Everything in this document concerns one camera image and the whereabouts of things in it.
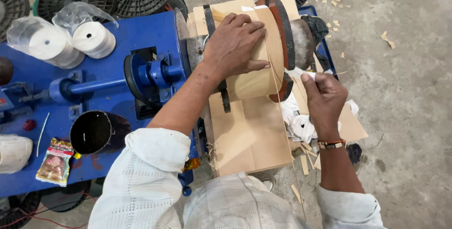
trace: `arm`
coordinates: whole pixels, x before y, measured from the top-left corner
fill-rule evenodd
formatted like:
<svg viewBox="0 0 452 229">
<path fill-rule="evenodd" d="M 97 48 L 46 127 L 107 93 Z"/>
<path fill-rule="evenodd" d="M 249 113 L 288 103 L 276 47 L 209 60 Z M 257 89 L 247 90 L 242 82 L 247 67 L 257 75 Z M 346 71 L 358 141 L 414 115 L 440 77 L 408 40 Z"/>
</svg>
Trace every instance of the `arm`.
<svg viewBox="0 0 452 229">
<path fill-rule="evenodd" d="M 332 75 L 317 73 L 315 81 L 303 74 L 308 109 L 320 141 L 339 141 L 337 122 L 348 91 Z M 324 228 L 383 228 L 380 205 L 365 194 L 344 147 L 320 149 L 322 176 L 317 200 Z"/>
<path fill-rule="evenodd" d="M 267 61 L 250 60 L 252 48 L 264 36 L 262 22 L 251 22 L 248 15 L 226 16 L 207 42 L 204 59 L 147 127 L 189 135 L 212 91 L 223 79 L 270 67 Z"/>
<path fill-rule="evenodd" d="M 203 61 L 145 129 L 126 137 L 126 148 L 110 168 L 89 228 L 181 228 L 173 205 L 182 192 L 177 174 L 190 150 L 190 134 L 219 82 L 234 74 L 263 69 L 251 61 L 265 36 L 263 23 L 230 14 L 206 44 Z"/>
</svg>

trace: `black cup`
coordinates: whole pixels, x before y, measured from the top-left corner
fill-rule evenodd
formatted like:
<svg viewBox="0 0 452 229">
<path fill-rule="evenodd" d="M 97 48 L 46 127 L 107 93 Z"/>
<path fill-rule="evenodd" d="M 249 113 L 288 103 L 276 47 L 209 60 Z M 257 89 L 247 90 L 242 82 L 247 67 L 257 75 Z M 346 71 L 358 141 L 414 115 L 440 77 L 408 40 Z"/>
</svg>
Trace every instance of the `black cup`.
<svg viewBox="0 0 452 229">
<path fill-rule="evenodd" d="M 113 153 L 125 145 L 130 123 L 126 118 L 106 111 L 87 111 L 71 127 L 71 143 L 82 155 Z"/>
</svg>

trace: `shirt sleeve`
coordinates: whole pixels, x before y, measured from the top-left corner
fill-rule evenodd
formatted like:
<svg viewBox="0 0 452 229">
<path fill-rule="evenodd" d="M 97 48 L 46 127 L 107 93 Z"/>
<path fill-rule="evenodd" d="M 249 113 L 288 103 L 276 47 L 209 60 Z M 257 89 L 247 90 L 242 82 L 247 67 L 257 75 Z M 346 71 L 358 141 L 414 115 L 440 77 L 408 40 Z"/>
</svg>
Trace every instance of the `shirt sleeve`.
<svg viewBox="0 0 452 229">
<path fill-rule="evenodd" d="M 173 205 L 182 193 L 177 174 L 190 151 L 185 134 L 137 129 L 110 168 L 89 229 L 181 228 Z"/>
<path fill-rule="evenodd" d="M 324 229 L 384 228 L 380 205 L 371 194 L 330 191 L 317 187 Z"/>
</svg>

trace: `hand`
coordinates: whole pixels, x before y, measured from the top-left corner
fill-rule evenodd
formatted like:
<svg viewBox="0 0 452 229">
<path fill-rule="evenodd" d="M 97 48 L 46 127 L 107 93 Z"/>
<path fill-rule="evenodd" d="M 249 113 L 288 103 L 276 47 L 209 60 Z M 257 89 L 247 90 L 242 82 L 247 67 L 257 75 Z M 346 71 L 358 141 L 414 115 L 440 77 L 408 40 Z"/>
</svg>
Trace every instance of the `hand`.
<svg viewBox="0 0 452 229">
<path fill-rule="evenodd" d="M 316 73 L 315 82 L 301 76 L 308 96 L 309 114 L 320 141 L 339 141 L 338 120 L 348 91 L 331 74 Z"/>
<path fill-rule="evenodd" d="M 227 15 L 206 44 L 201 61 L 221 80 L 232 75 L 270 68 L 265 60 L 251 60 L 255 45 L 265 37 L 264 24 L 249 15 Z"/>
</svg>

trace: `white shirt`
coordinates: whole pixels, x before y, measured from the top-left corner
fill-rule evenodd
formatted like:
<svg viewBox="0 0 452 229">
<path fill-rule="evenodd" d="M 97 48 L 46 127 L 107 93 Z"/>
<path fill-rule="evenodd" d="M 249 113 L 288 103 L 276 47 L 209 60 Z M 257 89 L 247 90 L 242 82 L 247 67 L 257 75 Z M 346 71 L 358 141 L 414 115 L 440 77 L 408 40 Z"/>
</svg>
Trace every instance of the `white shirt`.
<svg viewBox="0 0 452 229">
<path fill-rule="evenodd" d="M 173 205 L 182 193 L 177 174 L 189 148 L 188 136 L 173 130 L 138 129 L 128 134 L 88 228 L 181 228 Z M 383 228 L 380 205 L 372 195 L 317 188 L 325 229 Z M 186 229 L 310 228 L 287 201 L 244 173 L 219 177 L 195 189 L 185 204 L 184 224 Z"/>
</svg>

